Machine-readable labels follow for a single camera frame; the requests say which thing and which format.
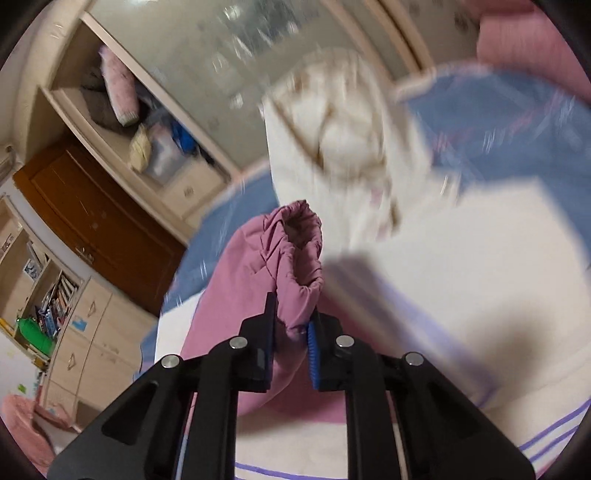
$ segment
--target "metal screw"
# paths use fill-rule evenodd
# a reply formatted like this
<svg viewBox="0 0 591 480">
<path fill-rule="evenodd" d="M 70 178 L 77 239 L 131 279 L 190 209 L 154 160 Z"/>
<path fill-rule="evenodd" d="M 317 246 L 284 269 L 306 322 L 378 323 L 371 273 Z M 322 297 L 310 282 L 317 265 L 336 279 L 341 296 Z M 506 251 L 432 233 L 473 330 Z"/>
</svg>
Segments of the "metal screw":
<svg viewBox="0 0 591 480">
<path fill-rule="evenodd" d="M 248 345 L 248 340 L 244 337 L 234 337 L 230 339 L 230 346 L 233 349 L 240 350 L 240 348 L 244 348 L 246 345 Z"/>
<path fill-rule="evenodd" d="M 174 368 L 177 367 L 181 361 L 177 355 L 167 355 L 161 360 L 161 362 L 164 368 Z"/>
<path fill-rule="evenodd" d="M 336 344 L 341 348 L 349 348 L 355 344 L 355 339 L 349 335 L 340 335 L 336 338 Z"/>
<path fill-rule="evenodd" d="M 419 365 L 422 365 L 423 362 L 425 361 L 425 359 L 423 358 L 423 356 L 420 353 L 417 352 L 411 352 L 408 353 L 404 359 L 407 361 L 407 363 L 409 365 L 412 365 L 413 367 L 418 367 Z"/>
</svg>

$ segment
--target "bookshelf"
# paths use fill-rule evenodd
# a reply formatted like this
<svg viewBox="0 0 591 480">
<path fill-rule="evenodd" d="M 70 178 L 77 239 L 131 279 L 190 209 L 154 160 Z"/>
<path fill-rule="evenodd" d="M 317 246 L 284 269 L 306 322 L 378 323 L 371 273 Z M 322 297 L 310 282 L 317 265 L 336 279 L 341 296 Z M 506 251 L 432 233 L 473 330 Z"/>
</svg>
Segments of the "bookshelf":
<svg viewBox="0 0 591 480">
<path fill-rule="evenodd" d="M 0 255 L 0 333 L 43 368 L 51 353 L 30 343 L 17 320 L 32 318 L 55 341 L 81 280 L 37 238 L 7 196 L 0 197 Z M 48 316 L 55 328 L 46 326 Z"/>
</svg>

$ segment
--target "white cloth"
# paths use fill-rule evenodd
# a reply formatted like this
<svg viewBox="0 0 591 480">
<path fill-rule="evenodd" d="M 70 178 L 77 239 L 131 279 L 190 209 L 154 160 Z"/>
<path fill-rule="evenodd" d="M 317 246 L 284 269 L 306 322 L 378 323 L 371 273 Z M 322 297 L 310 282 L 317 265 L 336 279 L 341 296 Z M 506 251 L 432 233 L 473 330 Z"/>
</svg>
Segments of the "white cloth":
<svg viewBox="0 0 591 480">
<path fill-rule="evenodd" d="M 181 354 L 185 338 L 195 315 L 195 309 L 203 292 L 204 290 L 196 293 L 179 306 L 160 316 L 154 363 L 166 355 Z"/>
<path fill-rule="evenodd" d="M 588 259 L 537 182 L 457 208 L 325 264 L 331 297 L 392 355 L 422 351 L 538 473 L 571 438 L 591 394 Z M 239 419 L 236 475 L 345 478 L 344 425 L 261 409 Z"/>
<path fill-rule="evenodd" d="M 454 204 L 457 182 L 431 172 L 415 122 L 356 52 L 313 54 L 263 105 L 275 192 L 318 214 L 323 260 Z"/>
</svg>

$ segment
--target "brown wooden door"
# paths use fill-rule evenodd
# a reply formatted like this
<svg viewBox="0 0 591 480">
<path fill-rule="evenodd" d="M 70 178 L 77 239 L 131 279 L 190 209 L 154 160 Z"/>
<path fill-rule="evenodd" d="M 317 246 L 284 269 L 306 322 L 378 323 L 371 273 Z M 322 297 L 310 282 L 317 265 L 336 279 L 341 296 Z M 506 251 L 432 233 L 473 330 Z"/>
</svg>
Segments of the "brown wooden door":
<svg viewBox="0 0 591 480">
<path fill-rule="evenodd" d="M 43 221 L 80 258 L 157 315 L 184 246 L 135 203 L 76 140 L 14 174 Z"/>
</svg>

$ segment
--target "sticker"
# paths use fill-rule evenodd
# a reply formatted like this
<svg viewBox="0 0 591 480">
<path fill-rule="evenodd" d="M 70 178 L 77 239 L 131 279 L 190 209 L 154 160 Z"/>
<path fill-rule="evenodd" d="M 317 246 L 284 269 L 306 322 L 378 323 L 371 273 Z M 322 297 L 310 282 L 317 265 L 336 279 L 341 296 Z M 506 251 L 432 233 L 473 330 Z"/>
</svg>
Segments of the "sticker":
<svg viewBox="0 0 591 480">
<path fill-rule="evenodd" d="M 80 330 L 81 332 L 84 332 L 84 330 L 86 330 L 86 325 L 88 325 L 88 322 L 80 317 L 76 317 L 76 320 L 72 322 L 72 326 L 75 329 Z"/>
</svg>

